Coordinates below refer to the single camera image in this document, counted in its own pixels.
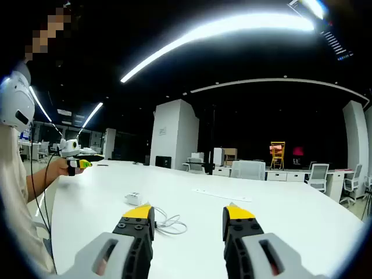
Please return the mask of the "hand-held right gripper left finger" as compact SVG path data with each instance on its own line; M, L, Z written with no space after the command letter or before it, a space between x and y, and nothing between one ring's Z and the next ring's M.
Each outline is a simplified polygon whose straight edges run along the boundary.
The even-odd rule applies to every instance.
M80 249L74 264L58 278L147 278L153 258L155 209L146 203L122 215Z

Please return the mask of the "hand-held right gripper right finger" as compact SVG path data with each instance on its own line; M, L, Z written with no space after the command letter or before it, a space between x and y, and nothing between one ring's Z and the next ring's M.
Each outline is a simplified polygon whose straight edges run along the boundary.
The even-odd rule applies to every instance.
M254 214L234 203L223 208L223 241L228 278L323 278L304 268L295 249L265 233Z

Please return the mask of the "person's left hand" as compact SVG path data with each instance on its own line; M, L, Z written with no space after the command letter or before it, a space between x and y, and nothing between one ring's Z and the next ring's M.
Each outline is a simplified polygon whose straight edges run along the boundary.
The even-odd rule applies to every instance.
M57 166L57 170L58 170L58 174L61 176L70 176L69 174L69 166L67 164L67 160L64 159L64 158L59 158L56 160L56 166ZM77 174L81 174L84 172L84 169L80 169L80 168L74 168L74 174L77 175Z

